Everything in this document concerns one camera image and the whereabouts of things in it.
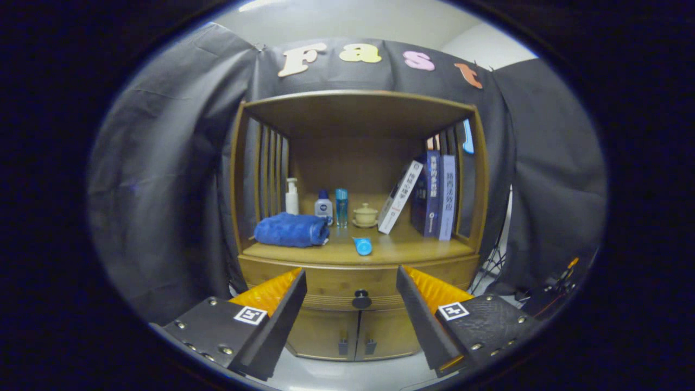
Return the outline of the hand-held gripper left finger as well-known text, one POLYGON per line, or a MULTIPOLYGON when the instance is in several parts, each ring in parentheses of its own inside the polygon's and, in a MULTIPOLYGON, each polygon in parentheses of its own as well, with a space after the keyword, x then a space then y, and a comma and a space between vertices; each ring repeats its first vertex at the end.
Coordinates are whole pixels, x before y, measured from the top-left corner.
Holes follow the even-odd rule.
POLYGON ((233 299, 208 297, 152 329, 216 369, 265 381, 273 376, 307 292, 292 269, 233 299))

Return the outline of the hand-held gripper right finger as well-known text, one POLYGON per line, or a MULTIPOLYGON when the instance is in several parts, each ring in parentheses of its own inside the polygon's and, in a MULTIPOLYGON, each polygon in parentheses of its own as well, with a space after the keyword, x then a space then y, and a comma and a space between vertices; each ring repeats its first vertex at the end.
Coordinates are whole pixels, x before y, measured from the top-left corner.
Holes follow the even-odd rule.
POLYGON ((477 373, 531 339, 541 322, 497 295, 471 295, 409 266, 396 287, 430 369, 477 373))

